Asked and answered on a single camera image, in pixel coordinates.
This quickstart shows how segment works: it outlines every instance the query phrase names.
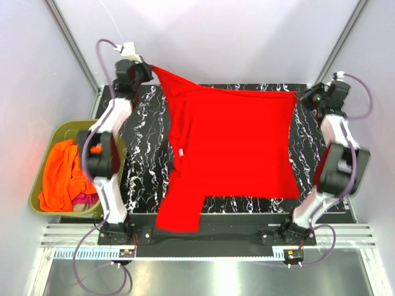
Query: black mounting bracket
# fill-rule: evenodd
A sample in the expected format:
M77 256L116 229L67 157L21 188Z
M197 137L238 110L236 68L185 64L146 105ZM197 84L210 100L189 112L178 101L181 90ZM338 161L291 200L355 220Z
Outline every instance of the black mounting bracket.
M313 230L302 228L293 223L293 210L279 227L260 230L262 245L317 245Z
M146 62L136 63L131 60L119 60L115 63L116 79L112 82L117 97L130 100L133 109L138 103L137 90L144 82L151 81L152 65Z
M98 245L136 244L133 238L133 225L129 215L119 224L104 223L100 228Z
M350 86L347 83L334 80L330 86L320 82L310 89L297 92L295 97L310 111L316 110L317 121L321 123L325 115L328 114L346 117L341 109L349 90Z

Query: black marble table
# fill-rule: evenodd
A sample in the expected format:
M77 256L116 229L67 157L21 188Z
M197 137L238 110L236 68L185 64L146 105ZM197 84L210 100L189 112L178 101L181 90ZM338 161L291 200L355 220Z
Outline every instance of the black marble table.
M214 88L254 91L300 91L304 84L216 84ZM138 108L120 130L128 146L123 170L121 193L130 213L157 213L165 198L168 176L172 170L173 152L167 140L170 119L160 85L143 85ZM99 104L97 118L108 106L106 87ZM248 196L206 197L203 213L283 213L299 205L312 188L312 177L325 143L314 115L297 104L289 131L289 161L301 193L300 198L257 199ZM344 204L331 212L343 212Z

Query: metal frame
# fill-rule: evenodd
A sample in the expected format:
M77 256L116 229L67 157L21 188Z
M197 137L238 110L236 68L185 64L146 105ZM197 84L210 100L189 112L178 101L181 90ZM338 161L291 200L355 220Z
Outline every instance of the metal frame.
M350 210L351 215L356 223L358 223L358 216L357 216L357 211L356 207L354 205L354 200L352 197L348 196L343 200L344 208L346 210Z
M91 111L89 113L89 118L90 119L95 119L96 115L98 114L100 101L101 101L102 96L103 96L103 91L104 91L104 87L100 88L99 92L96 94L96 97L95 97L93 105L92 105L92 109L91 109Z
M49 224L46 228L41 247L37 254L37 264L35 268L35 277L31 283L29 292L27 295L30 296L42 296L48 281L49 272L53 260L59 258L57 250L64 247L75 248L79 240L83 235L92 229L92 224ZM336 230L336 245L337 249L357 249L359 250L362 261L365 266L367 273L367 279L370 283L374 296L388 296L391 295L388 282L386 280L385 273L383 271L383 265L378 256L378 251L375 246L374 239L372 237L370 228L367 224L332 224L332 227ZM316 246L305 246L308 249L327 249L331 244L331 231L326 229L319 229L316 231L315 236L317 240ZM88 236L87 240L84 241L83 247L88 247L91 250L104 250L109 246L100 246L97 244L98 231L93 232L92 235ZM119 248L133 248L133 246L111 246L112 250L118 250ZM146 258L139 257L136 252L136 258L134 260L167 260L167 261L280 261L282 247L275 247L273 249L277 255L274 258L259 258L259 257L224 257L219 259L218 257L205 257L205 258Z
M350 36L352 29L355 27L358 19L360 19L360 17L362 16L362 13L364 12L364 10L367 7L369 2L370 2L370 0L359 0L358 3L355 5L355 8L352 11L352 14L350 15L349 19L347 20L346 25L344 26L342 32L340 33L338 40L336 41L335 45L333 46L333 49L332 49L330 55L328 56L328 58L326 59L314 84L317 84L325 79L331 66L333 65L333 62L337 58L338 54L340 53L340 50L343 48L348 37Z
M80 66L84 76L88 80L89 85L91 86L95 95L99 94L100 86L96 81L92 71L89 69L86 60L84 59L80 48L75 41L72 32L70 31L69 26L67 25L62 13L60 12L59 7L56 4L55 0L44 0L45 5L48 8L49 13L52 15L59 31L62 33L67 46L70 48L75 60L77 61L78 65Z

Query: cable connector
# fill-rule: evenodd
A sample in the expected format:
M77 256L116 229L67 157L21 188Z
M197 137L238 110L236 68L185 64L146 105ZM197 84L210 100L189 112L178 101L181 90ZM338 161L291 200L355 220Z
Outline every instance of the cable connector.
M134 42L126 42L123 45L116 44L116 47L114 49L116 51L119 51L121 57L123 57L124 59L134 61L137 64L143 62L141 57L136 53Z
M343 81L344 79L344 71L334 72L332 76L333 80Z

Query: laundry basket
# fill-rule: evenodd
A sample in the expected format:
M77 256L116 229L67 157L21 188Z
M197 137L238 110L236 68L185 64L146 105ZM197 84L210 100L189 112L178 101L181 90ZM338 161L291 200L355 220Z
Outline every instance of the laundry basket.
M100 201L97 202L96 205L87 209L83 212L45 212L40 209L40 200L38 198L41 191L43 191L43 176L44 176L44 168L46 164L46 160L51 149L58 142L72 139L77 141L77 133L79 130L88 130L97 120L73 120L68 121L58 127L52 135L51 141L47 147L45 152L44 159L39 168L33 189L31 190L31 194L29 197L29 203L34 212L40 215L56 215L56 216L67 216L67 217L75 217L75 218L96 218L103 216L103 209L101 207ZM118 173L118 185L120 185L123 165L125 164L127 148L125 142L121 137L118 137L116 140L119 158L120 158L120 170Z

